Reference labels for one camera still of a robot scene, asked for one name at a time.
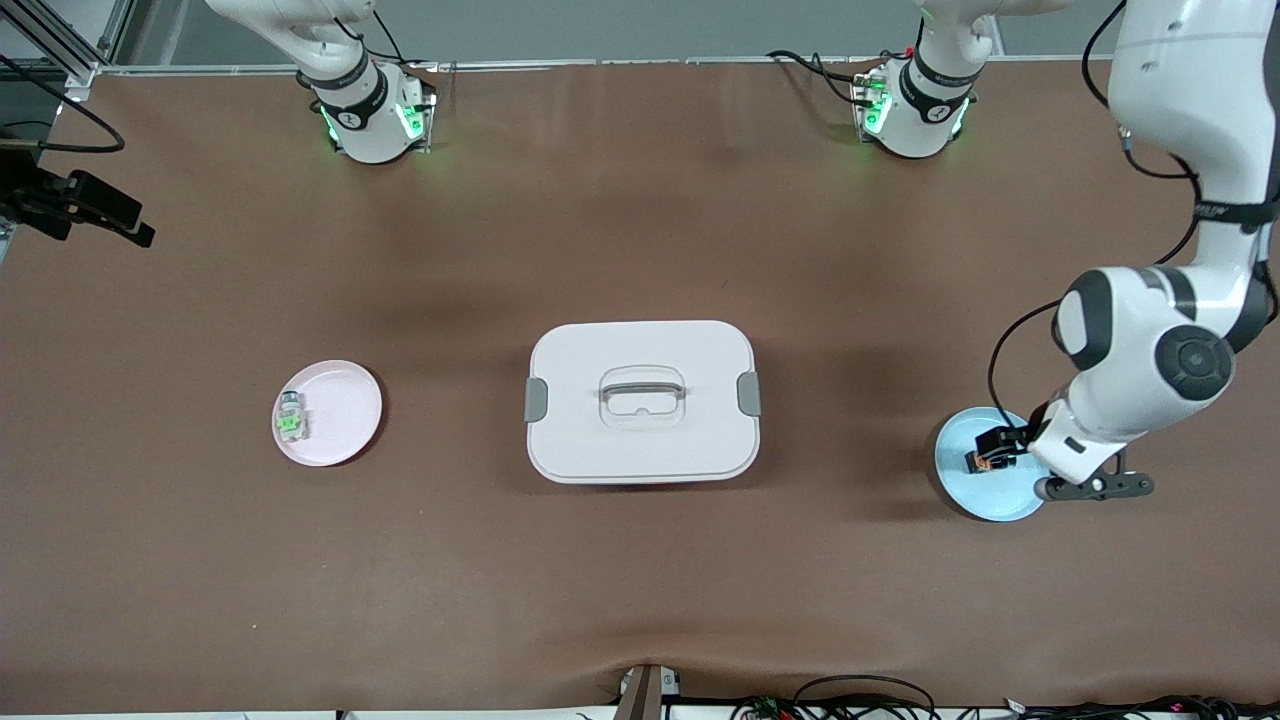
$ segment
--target white container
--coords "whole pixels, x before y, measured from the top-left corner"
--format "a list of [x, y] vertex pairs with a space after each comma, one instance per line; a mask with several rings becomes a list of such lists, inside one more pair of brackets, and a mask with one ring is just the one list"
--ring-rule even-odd
[[751, 343], [727, 323], [561, 325], [529, 374], [529, 459], [557, 483], [723, 480], [760, 447]]

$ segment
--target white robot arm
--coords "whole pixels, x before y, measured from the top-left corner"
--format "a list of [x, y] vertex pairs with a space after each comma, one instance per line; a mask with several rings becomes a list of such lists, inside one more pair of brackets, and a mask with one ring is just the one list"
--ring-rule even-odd
[[297, 65], [320, 99], [334, 142], [361, 163], [387, 163], [426, 142], [434, 92], [392, 63], [369, 56], [338, 22], [374, 13], [374, 0], [206, 0], [262, 36]]
[[869, 73], [881, 82], [859, 92], [873, 104], [858, 111], [859, 129], [891, 152], [927, 158], [960, 129], [969, 91], [991, 56], [993, 15], [1036, 15], [1071, 0], [913, 0], [920, 38], [909, 58]]
[[[1275, 8], [1274, 0], [1128, 3], [1110, 106], [1123, 127], [1198, 176], [1197, 254], [1185, 266], [1093, 269], [1062, 297], [1053, 334], [1078, 374], [1021, 430], [1027, 451], [1052, 473], [1038, 488], [1044, 498], [1114, 491], [1103, 462], [1217, 400], [1235, 355], [1268, 322], [1275, 113], [1262, 59]], [[1007, 460], [992, 452], [997, 445], [979, 437], [980, 469]]]

